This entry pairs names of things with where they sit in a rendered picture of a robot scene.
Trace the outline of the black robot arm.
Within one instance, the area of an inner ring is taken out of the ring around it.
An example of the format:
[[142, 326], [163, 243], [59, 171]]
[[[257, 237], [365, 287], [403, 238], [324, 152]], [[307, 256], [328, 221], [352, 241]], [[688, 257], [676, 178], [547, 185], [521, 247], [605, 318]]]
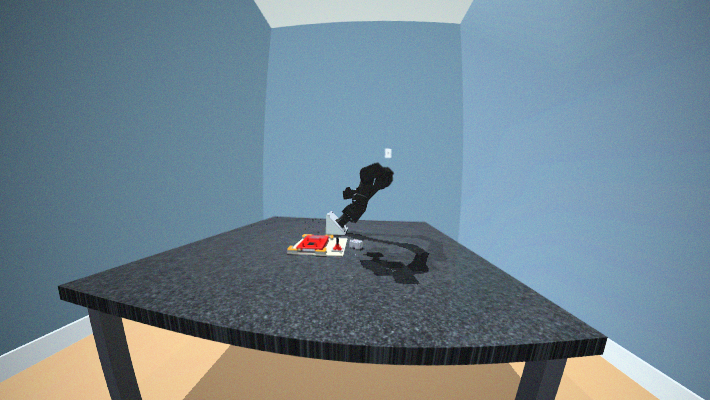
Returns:
[[[394, 171], [390, 167], [383, 167], [379, 162], [373, 163], [367, 167], [363, 167], [360, 170], [360, 184], [371, 188], [371, 193], [369, 199], [376, 194], [379, 190], [385, 189], [393, 182]], [[375, 179], [376, 178], [376, 179]], [[375, 182], [374, 182], [375, 179]], [[374, 183], [374, 185], [373, 185]], [[354, 194], [358, 194], [358, 189], [351, 190], [350, 187], [346, 187], [343, 190], [343, 199], [352, 199]], [[335, 221], [342, 227], [350, 221], [353, 221], [354, 208], [353, 203], [347, 205], [342, 210], [342, 215]]]

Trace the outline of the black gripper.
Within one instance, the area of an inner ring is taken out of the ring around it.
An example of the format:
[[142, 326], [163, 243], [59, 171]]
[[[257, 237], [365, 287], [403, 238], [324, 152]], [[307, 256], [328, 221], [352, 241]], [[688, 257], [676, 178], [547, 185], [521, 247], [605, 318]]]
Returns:
[[[353, 208], [354, 208], [354, 215], [353, 215], [353, 221], [356, 223], [359, 218], [363, 215], [363, 213], [366, 211], [369, 196], [371, 193], [371, 188], [364, 186], [364, 185], [359, 185], [358, 186], [358, 194], [354, 194], [352, 198], [352, 203], [353, 203]], [[356, 200], [356, 201], [354, 201]]]

